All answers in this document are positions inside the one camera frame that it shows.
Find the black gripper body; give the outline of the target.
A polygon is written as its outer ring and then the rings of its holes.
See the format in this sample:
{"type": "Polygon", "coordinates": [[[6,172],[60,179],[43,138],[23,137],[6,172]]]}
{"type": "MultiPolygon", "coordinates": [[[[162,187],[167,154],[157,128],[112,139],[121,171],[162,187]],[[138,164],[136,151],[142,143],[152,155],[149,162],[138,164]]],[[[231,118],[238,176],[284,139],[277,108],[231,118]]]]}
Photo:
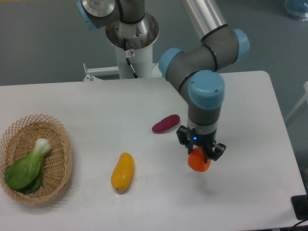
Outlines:
{"type": "Polygon", "coordinates": [[[193,127],[188,125],[188,154],[193,151],[193,146],[200,147],[205,154],[214,154],[216,125],[193,127]]]}

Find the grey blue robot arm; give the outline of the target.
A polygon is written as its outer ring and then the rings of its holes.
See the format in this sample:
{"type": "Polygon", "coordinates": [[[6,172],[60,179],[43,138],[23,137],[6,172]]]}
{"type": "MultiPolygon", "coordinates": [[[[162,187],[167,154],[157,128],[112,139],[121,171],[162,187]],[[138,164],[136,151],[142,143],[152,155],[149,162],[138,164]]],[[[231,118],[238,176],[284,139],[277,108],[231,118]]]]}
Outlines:
{"type": "MultiPolygon", "coordinates": [[[[247,35],[230,29],[214,0],[184,0],[182,5],[201,45],[190,52],[178,48],[163,53],[158,68],[188,104],[188,124],[177,130],[189,154],[199,149],[203,161],[218,160],[226,146],[215,140],[225,84],[218,71],[245,57],[247,35]]],[[[156,19],[142,0],[79,0],[88,28],[105,28],[116,53],[121,79],[152,77],[153,44],[159,34],[156,19]]]]}

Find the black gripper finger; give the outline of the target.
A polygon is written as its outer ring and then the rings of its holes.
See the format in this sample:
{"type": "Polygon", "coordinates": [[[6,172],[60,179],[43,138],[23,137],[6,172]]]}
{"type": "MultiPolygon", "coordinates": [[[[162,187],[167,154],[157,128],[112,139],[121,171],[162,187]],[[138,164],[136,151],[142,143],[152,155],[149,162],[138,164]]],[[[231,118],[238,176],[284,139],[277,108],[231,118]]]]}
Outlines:
{"type": "Polygon", "coordinates": [[[180,144],[184,145],[187,148],[188,154],[190,154],[193,150],[193,143],[190,140],[188,128],[181,125],[178,128],[176,134],[177,134],[180,144]]]}
{"type": "Polygon", "coordinates": [[[207,143],[203,146],[203,151],[205,154],[205,163],[208,163],[210,160],[217,161],[226,150],[226,145],[222,143],[207,143]]]}

